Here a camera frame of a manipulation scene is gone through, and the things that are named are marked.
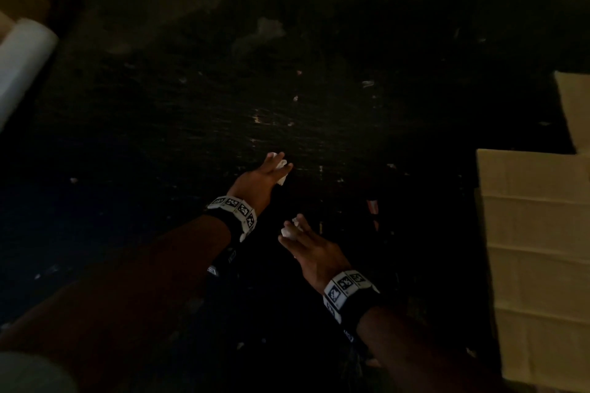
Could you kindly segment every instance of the dark floor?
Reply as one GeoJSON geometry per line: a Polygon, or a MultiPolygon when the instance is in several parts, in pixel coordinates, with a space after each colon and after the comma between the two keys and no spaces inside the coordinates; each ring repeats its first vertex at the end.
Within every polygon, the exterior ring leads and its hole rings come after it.
{"type": "Polygon", "coordinates": [[[573,152],[552,72],[590,71],[586,1],[58,4],[55,59],[0,136],[0,321],[194,217],[266,152],[285,151],[296,170],[267,214],[270,238],[261,232],[242,257],[238,287],[213,287],[234,300],[206,302],[174,350],[178,372],[158,376],[231,390],[234,356],[220,354],[265,338],[243,378],[284,381],[295,355],[312,367],[342,351],[326,384],[362,389],[355,356],[272,238],[298,211],[410,315],[498,369],[475,150],[573,152]],[[286,34],[236,53],[261,17],[286,34]],[[368,198],[380,202],[379,234],[368,198]],[[270,300],[283,288],[298,303],[270,300]],[[318,350],[322,339],[340,346],[318,350]]]}

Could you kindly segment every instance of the plastic wrap roll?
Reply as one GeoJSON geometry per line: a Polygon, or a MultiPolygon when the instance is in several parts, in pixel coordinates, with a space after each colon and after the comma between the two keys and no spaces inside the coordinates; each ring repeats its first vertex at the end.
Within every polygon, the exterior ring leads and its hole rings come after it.
{"type": "Polygon", "coordinates": [[[0,132],[57,41],[57,35],[46,26],[21,19],[0,43],[0,132]]]}

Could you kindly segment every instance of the left hand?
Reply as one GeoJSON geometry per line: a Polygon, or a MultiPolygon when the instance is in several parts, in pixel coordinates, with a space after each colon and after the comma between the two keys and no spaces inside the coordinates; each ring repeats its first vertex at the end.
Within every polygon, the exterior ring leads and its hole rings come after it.
{"type": "Polygon", "coordinates": [[[276,169],[283,157],[285,157],[284,152],[279,152],[275,157],[272,152],[269,152],[260,168],[243,173],[238,177],[227,192],[228,196],[245,200],[256,211],[256,215],[260,216],[262,211],[269,206],[270,193],[276,183],[293,169],[292,163],[276,169]]]}

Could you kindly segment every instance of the right hand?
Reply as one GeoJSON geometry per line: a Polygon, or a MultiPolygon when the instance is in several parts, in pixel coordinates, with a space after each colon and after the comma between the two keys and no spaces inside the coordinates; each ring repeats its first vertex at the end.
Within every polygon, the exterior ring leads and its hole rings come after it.
{"type": "Polygon", "coordinates": [[[292,241],[279,236],[278,242],[284,245],[301,264],[303,277],[323,295],[325,287],[332,278],[344,270],[351,269],[350,263],[338,244],[314,233],[302,214],[297,215],[297,220],[303,231],[291,222],[285,221],[285,227],[296,240],[292,241]]]}

